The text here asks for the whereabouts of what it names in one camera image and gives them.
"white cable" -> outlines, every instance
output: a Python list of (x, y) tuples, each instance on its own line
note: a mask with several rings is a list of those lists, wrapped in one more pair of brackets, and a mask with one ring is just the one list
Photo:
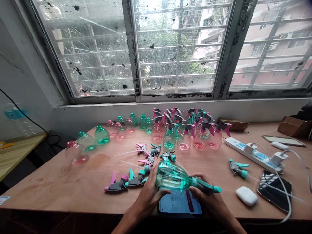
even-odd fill
[[(267, 155), (267, 151), (262, 147), (262, 145), (260, 145), (260, 144), (258, 144), (258, 143), (252, 143), (252, 144), (254, 144), (254, 145), (259, 145), (259, 146), (263, 149), (263, 151), (266, 153), (266, 155)], [(285, 185), (284, 185), (282, 179), (280, 178), (280, 175), (279, 175), (278, 172), (275, 170), (274, 166), (273, 166), (273, 169), (274, 169), (274, 171), (275, 171), (275, 174), (276, 174), (277, 177), (279, 178), (280, 182), (282, 183), (282, 186), (283, 186), (283, 189), (284, 189), (285, 193), (287, 193), (286, 187), (285, 187)], [(252, 225), (275, 225), (275, 224), (282, 224), (282, 223), (286, 222), (286, 221), (289, 219), (289, 217), (291, 216), (291, 214), (292, 214), (292, 205), (291, 205), (291, 203), (290, 203), (290, 199), (289, 199), (288, 194), (286, 194), (286, 198), (287, 198), (287, 202), (288, 202), (289, 211), (288, 211), (287, 216), (286, 216), (282, 221), (280, 221), (280, 222), (278, 222), (278, 223), (252, 224)]]

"power strip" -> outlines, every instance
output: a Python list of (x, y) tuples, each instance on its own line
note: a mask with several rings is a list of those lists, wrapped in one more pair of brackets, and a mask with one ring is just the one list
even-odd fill
[(274, 166), (275, 170), (278, 173), (280, 173), (280, 174), (283, 173), (283, 169), (285, 168), (285, 165), (283, 165), (283, 164), (280, 164), (279, 166), (272, 165), (270, 163), (268, 156), (266, 156), (265, 154), (263, 154), (259, 151), (256, 151), (256, 150), (254, 150), (252, 154), (246, 153), (244, 151), (244, 148), (246, 146), (244, 143), (241, 143), (240, 141), (238, 141), (232, 137), (225, 139), (224, 143), (227, 144), (228, 146), (230, 146), (231, 148), (235, 149), (236, 151), (238, 151), (242, 155), (246, 156), (247, 158), (251, 159), (255, 163), (264, 167), (268, 171), (275, 174), (275, 171), (273, 169), (273, 166)]

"air conditioner unit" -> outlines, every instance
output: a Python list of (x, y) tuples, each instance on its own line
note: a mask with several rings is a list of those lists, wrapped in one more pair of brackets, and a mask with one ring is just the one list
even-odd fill
[(276, 49), (277, 43), (271, 44), (268, 50), (274, 50)]
[(280, 39), (288, 39), (288, 38), (291, 38), (292, 35), (293, 35), (293, 32), (288, 33), (288, 34), (283, 34), (283, 35), (281, 35), (279, 38), (280, 38)]

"brown box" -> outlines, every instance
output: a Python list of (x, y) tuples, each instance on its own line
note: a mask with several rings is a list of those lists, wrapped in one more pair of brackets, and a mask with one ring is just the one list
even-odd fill
[(296, 115), (285, 116), (277, 130), (291, 137), (308, 137), (312, 121), (297, 119)]

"charger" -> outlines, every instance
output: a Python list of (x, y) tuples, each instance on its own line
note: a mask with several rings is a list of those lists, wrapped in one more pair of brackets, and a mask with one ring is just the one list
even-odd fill
[(253, 143), (247, 143), (247, 145), (244, 148), (244, 151), (247, 154), (252, 154), (254, 150), (256, 150), (258, 147), (255, 146)]

